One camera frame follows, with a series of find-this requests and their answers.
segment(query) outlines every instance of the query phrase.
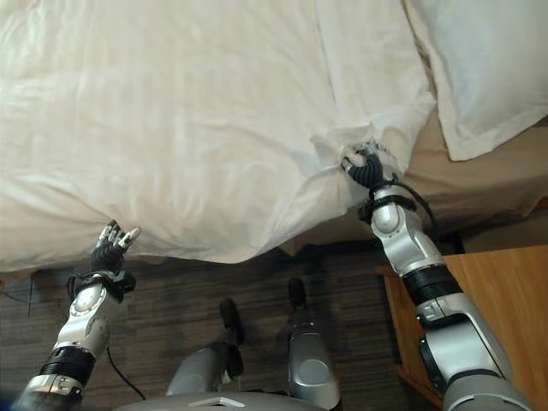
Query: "white pillow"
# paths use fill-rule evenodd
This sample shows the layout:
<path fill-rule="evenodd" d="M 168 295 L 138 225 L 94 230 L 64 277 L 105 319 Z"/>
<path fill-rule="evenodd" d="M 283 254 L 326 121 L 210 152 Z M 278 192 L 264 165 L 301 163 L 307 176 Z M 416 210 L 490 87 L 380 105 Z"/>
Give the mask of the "white pillow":
<path fill-rule="evenodd" d="M 492 151 L 548 114 L 546 0 L 409 0 L 452 160 Z"/>

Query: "wooden table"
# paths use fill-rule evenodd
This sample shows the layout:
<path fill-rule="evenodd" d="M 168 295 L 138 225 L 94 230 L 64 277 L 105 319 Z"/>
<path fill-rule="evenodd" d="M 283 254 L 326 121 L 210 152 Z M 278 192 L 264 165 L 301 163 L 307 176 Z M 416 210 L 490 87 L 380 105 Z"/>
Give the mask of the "wooden table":
<path fill-rule="evenodd" d="M 512 248 L 445 257 L 512 362 L 515 386 L 548 411 L 548 246 Z M 428 381 L 417 349 L 424 336 L 402 281 L 384 278 L 402 357 L 398 374 L 441 408 L 442 397 Z"/>

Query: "white bedsheet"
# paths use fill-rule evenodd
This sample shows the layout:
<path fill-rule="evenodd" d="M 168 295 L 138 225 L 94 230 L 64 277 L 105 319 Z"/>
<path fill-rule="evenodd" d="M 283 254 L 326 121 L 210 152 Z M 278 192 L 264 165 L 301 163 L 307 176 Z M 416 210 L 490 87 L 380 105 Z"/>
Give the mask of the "white bedsheet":
<path fill-rule="evenodd" d="M 0 271 L 111 217 L 136 254 L 248 259 L 362 196 L 313 135 L 371 120 L 405 170 L 433 106 L 397 0 L 0 0 L 0 53 Z"/>

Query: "dark carpet floor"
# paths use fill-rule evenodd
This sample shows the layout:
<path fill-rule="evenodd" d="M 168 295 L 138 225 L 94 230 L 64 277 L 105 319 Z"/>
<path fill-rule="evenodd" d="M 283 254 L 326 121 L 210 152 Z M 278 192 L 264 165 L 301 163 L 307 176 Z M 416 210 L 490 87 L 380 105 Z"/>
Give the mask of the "dark carpet floor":
<path fill-rule="evenodd" d="M 231 296 L 247 327 L 241 353 L 243 390 L 287 388 L 287 281 L 307 285 L 313 316 L 341 379 L 345 410 L 431 410 L 394 373 L 398 362 L 379 251 L 313 248 L 298 259 L 273 250 L 238 265 L 167 259 L 161 265 L 128 262 L 137 289 L 120 306 L 111 332 L 117 365 L 147 397 L 162 396 L 181 359 L 221 330 L 217 304 Z M 41 271 L 0 296 L 0 386 L 21 390 L 57 339 L 69 301 L 65 283 L 79 267 Z M 118 378 L 106 357 L 97 364 L 84 404 L 113 408 L 139 398 Z"/>

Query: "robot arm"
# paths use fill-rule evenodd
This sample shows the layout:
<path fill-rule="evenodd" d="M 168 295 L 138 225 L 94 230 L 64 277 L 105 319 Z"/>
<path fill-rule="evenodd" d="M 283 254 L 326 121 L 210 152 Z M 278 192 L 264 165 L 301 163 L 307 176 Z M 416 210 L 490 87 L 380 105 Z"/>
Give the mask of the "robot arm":
<path fill-rule="evenodd" d="M 444 394 L 444 410 L 533 410 L 509 382 L 508 356 L 422 231 L 414 204 L 391 181 L 397 178 L 390 174 L 393 159 L 377 144 L 363 146 L 359 153 L 366 157 L 363 166 L 353 165 L 348 158 L 342 166 L 370 189 L 366 220 L 415 305 L 425 330 L 420 354 L 430 380 Z"/>
<path fill-rule="evenodd" d="M 134 278 L 120 269 L 124 253 L 139 234 L 140 229 L 123 233 L 114 220 L 104 228 L 92 254 L 91 272 L 71 290 L 68 320 L 14 409 L 68 410 L 81 402 L 95 362 L 108 344 L 110 320 L 123 295 L 134 289 Z"/>

